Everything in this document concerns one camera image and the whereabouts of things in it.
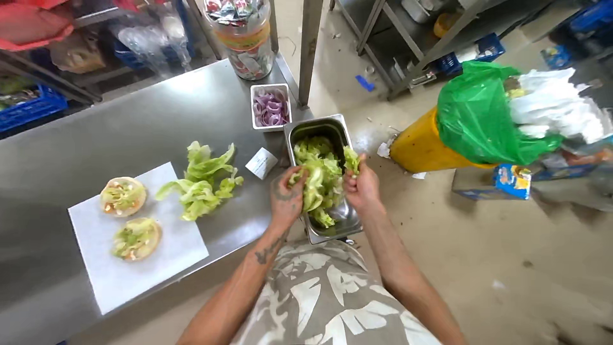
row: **sliced red onion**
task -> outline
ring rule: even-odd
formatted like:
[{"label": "sliced red onion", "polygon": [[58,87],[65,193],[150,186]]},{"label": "sliced red onion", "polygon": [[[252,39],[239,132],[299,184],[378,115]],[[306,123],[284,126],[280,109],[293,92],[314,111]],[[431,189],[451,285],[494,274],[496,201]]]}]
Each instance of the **sliced red onion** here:
[{"label": "sliced red onion", "polygon": [[289,109],[285,94],[277,89],[273,92],[258,90],[253,102],[256,126],[279,126],[289,123]]}]

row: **hand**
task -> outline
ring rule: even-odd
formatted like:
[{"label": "hand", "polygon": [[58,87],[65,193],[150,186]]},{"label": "hand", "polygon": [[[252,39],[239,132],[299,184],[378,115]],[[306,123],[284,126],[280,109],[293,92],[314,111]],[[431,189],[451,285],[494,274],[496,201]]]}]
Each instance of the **hand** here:
[{"label": "hand", "polygon": [[292,174],[299,172],[300,166],[287,169],[270,185],[270,205],[272,208],[272,221],[283,230],[291,227],[302,213],[302,190],[308,177],[308,170],[303,170],[300,180],[291,188],[287,186]]},{"label": "hand", "polygon": [[371,207],[381,205],[379,195],[379,178],[377,174],[366,165],[366,154],[360,155],[360,173],[352,178],[353,171],[345,171],[343,176],[343,189],[349,204],[358,214],[363,214]]}]

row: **stainless steel counter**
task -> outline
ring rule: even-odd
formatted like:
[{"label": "stainless steel counter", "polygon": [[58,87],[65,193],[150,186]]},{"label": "stainless steel counter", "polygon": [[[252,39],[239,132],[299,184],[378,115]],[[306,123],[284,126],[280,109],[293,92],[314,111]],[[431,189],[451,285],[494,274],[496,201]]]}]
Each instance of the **stainless steel counter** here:
[{"label": "stainless steel counter", "polygon": [[[282,70],[289,71],[275,64],[255,83],[285,83]],[[260,147],[280,164],[289,161],[282,158],[283,132],[251,127],[252,84],[222,60],[0,141],[1,344],[56,344],[102,318],[67,208],[99,193],[110,178],[136,176],[167,161],[182,176],[186,147],[194,140],[217,155],[234,142],[233,164],[245,184],[197,221],[210,255],[144,295],[264,232],[268,185],[281,167],[261,181],[245,164]],[[294,120],[311,116],[294,98],[291,103]]]}]

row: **lettuce leaf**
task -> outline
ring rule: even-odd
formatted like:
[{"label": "lettuce leaf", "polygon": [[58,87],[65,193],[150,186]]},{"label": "lettuce leaf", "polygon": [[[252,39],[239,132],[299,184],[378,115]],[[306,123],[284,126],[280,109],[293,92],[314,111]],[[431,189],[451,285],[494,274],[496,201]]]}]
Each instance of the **lettuce leaf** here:
[{"label": "lettuce leaf", "polygon": [[[236,176],[238,169],[227,162],[234,155],[234,144],[228,151],[218,158],[211,158],[211,149],[208,145],[200,146],[197,141],[188,146],[189,165],[185,172],[185,179],[168,182],[163,185],[155,195],[156,200],[162,200],[172,192],[178,192],[179,202],[184,211],[183,220],[192,221],[198,217],[213,212],[222,202],[222,199],[233,197],[232,191],[237,185],[242,185],[244,178]],[[215,184],[214,174],[219,170],[231,173],[230,177],[219,183],[219,189],[213,191]]]},{"label": "lettuce leaf", "polygon": [[218,158],[211,158],[211,149],[208,145],[200,146],[197,141],[188,146],[188,168],[185,172],[185,179],[198,182],[207,180],[213,184],[213,174],[217,170],[223,169],[231,173],[234,167],[227,162],[234,155],[234,143],[230,144],[228,151]]},{"label": "lettuce leaf", "polygon": [[360,174],[360,156],[357,155],[349,146],[343,148],[345,154],[345,168],[351,170],[354,175]]},{"label": "lettuce leaf", "polygon": [[330,217],[330,215],[324,211],[323,207],[317,207],[313,211],[313,218],[315,218],[315,220],[326,228],[331,227],[336,223],[336,220],[332,219],[332,217]]},{"label": "lettuce leaf", "polygon": [[[326,228],[335,224],[335,220],[325,209],[338,205],[343,198],[343,171],[339,161],[332,152],[332,145],[327,138],[313,137],[301,140],[294,146],[296,162],[309,170],[302,196],[303,212],[308,212],[317,222]],[[302,171],[293,174],[289,185],[294,185]]]},{"label": "lettuce leaf", "polygon": [[114,209],[124,211],[134,207],[143,190],[143,187],[132,185],[129,182],[116,182],[116,185],[103,189],[101,198],[105,204],[113,204]]},{"label": "lettuce leaf", "polygon": [[155,226],[151,218],[130,220],[115,233],[112,254],[122,259],[135,259],[139,250],[148,244]]}]

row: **green garbage bag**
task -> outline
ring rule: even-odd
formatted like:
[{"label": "green garbage bag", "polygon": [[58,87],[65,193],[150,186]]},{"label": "green garbage bag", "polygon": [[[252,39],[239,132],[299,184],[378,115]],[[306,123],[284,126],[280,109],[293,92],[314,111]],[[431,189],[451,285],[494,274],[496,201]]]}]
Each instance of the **green garbage bag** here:
[{"label": "green garbage bag", "polygon": [[496,63],[467,61],[438,96],[436,120],[441,141],[477,164],[528,165],[555,150],[562,136],[534,139],[511,120],[503,82],[520,72]]}]

